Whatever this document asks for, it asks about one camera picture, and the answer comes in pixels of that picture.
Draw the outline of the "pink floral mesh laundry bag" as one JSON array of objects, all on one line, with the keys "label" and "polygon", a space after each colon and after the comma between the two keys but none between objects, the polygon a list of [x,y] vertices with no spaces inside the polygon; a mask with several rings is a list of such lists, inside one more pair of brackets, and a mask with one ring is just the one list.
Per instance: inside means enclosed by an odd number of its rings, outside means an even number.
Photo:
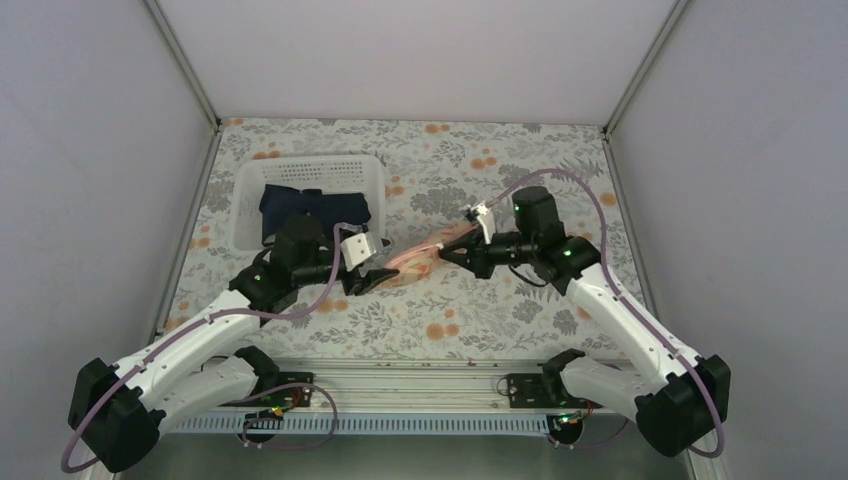
[{"label": "pink floral mesh laundry bag", "polygon": [[382,282],[379,288],[407,286],[426,279],[442,267],[449,266],[449,263],[440,257],[441,249],[475,229],[476,226],[467,221],[460,221],[432,232],[422,243],[395,255],[384,265],[385,269],[397,270],[398,274]]}]

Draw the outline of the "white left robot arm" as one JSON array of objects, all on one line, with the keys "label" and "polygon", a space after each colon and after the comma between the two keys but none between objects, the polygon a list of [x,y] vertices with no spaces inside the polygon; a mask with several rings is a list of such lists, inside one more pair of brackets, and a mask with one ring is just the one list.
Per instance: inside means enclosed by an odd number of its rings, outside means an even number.
[{"label": "white left robot arm", "polygon": [[255,346],[216,366],[206,363],[271,320],[311,314],[335,284],[347,296],[361,296],[393,278],[395,269],[360,271],[390,244],[365,225],[326,230],[313,216],[289,218],[197,315],[133,354],[112,363],[95,358],[79,370],[62,471],[81,472],[96,462],[125,471],[164,433],[218,406],[263,405],[283,396],[300,402],[308,384],[284,384],[275,361]]}]

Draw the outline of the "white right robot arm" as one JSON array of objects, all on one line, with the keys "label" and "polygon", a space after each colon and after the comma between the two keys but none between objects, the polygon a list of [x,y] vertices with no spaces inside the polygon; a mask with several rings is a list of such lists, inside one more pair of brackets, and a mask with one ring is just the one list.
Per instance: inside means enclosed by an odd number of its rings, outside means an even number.
[{"label": "white right robot arm", "polygon": [[489,279],[498,266],[529,265],[547,285],[596,321],[631,361],[617,370],[569,349],[543,366],[541,391],[555,407],[585,399],[633,422],[658,453],[673,457],[716,431],[728,415],[731,370],[718,355],[705,357],[672,335],[618,278],[601,252],[569,235],[554,197],[541,186],[512,195],[516,228],[492,230],[479,205],[468,215],[478,226],[447,243],[440,257]]}]

